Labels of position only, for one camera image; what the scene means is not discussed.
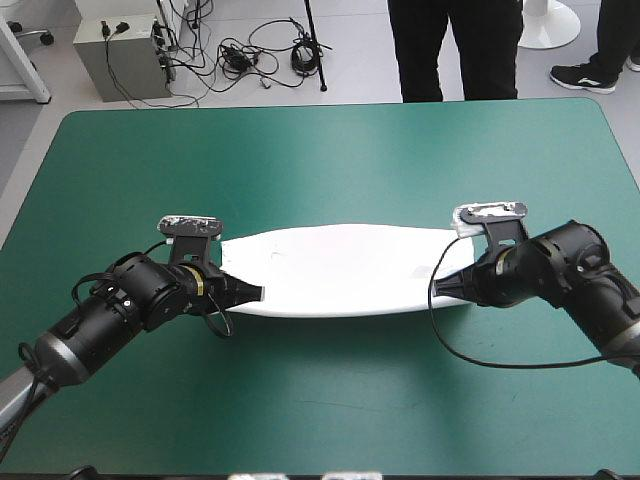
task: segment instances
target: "green table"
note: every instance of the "green table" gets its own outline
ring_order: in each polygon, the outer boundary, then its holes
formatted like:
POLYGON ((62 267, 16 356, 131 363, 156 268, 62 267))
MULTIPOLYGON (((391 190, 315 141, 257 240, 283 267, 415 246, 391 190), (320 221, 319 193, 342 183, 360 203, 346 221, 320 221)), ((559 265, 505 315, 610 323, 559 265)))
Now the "green table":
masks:
MULTIPOLYGON (((339 222, 447 227, 459 204, 512 199, 529 206, 531 233, 572 217, 596 226, 640 283, 640 196, 588 100, 75 113, 0 252, 0 374, 18 366, 19 341, 72 307, 81 275, 156 242, 164 214, 218 216, 233 238, 339 222)), ((438 316, 485 359, 594 354, 538 300, 438 316)), ((236 323, 228 341, 194 317, 141 334, 40 409, 3 469, 640 471, 640 389, 621 368, 482 369, 445 353, 424 313, 236 323)))

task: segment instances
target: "black sneaker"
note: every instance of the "black sneaker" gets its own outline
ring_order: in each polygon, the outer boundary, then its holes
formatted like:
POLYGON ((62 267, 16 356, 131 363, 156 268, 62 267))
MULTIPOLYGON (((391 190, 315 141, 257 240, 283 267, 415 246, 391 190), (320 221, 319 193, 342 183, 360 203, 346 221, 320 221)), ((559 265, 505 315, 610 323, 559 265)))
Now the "black sneaker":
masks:
POLYGON ((616 90, 616 82, 599 80, 588 63, 573 67, 556 65, 551 69, 549 76, 555 83, 570 90, 588 90, 603 94, 613 93, 616 90))
POLYGON ((629 67, 629 70, 633 70, 634 72, 640 72, 640 56, 630 56, 627 59, 627 67, 629 67))

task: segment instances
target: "black robotic arm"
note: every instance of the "black robotic arm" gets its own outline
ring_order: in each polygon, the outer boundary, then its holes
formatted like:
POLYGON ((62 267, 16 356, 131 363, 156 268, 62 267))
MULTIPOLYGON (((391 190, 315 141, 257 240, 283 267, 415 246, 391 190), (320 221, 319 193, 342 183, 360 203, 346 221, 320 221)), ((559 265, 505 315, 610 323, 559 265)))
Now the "black robotic arm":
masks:
POLYGON ((230 336, 230 320, 225 316, 220 329, 210 315, 261 300, 262 287, 211 262, 210 244, 220 238, 222 227, 213 217, 166 216, 158 229, 172 245, 168 264, 134 252, 105 272, 83 277, 72 290, 76 308, 42 334, 34 349, 21 344, 25 366, 0 383, 0 441, 10 444, 22 421, 45 399, 61 387, 85 382, 142 330, 188 314, 203 316, 220 336, 230 336), (80 302, 77 291, 85 282, 94 284, 80 302))
POLYGON ((611 363, 640 376, 640 293, 611 263, 602 236, 572 220, 529 238, 526 214, 518 202, 458 207, 459 238, 484 235, 487 249, 476 263, 436 280, 435 295, 503 308, 541 297, 565 309, 611 363))

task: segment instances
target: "tripod leg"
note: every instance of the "tripod leg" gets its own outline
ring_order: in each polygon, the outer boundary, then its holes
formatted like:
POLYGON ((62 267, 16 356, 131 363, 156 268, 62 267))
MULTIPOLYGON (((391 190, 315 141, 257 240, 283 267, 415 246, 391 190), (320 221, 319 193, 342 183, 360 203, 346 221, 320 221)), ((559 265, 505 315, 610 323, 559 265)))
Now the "tripod leg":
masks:
POLYGON ((322 59, 320 58, 320 47, 318 46, 318 37, 316 37, 316 27, 313 24, 313 15, 311 15, 310 0, 304 0, 304 6, 307 9, 307 19, 309 20, 309 30, 311 30, 311 41, 313 43, 314 54, 318 57, 318 76, 320 77, 320 91, 327 91, 327 84, 324 81, 324 71, 322 70, 322 59))

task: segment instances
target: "person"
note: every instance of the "person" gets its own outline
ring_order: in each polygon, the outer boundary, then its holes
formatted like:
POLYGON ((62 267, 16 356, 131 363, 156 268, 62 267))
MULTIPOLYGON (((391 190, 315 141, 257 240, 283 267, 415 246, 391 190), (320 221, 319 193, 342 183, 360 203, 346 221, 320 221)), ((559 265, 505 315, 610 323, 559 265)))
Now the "person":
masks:
POLYGON ((388 0, 388 5, 404 102, 443 100, 438 55, 449 20, 465 99, 517 98, 522 0, 388 0))
POLYGON ((613 93, 626 62, 640 72, 640 0, 602 0, 598 19, 598 51, 588 63, 556 65, 551 80, 572 90, 613 93))

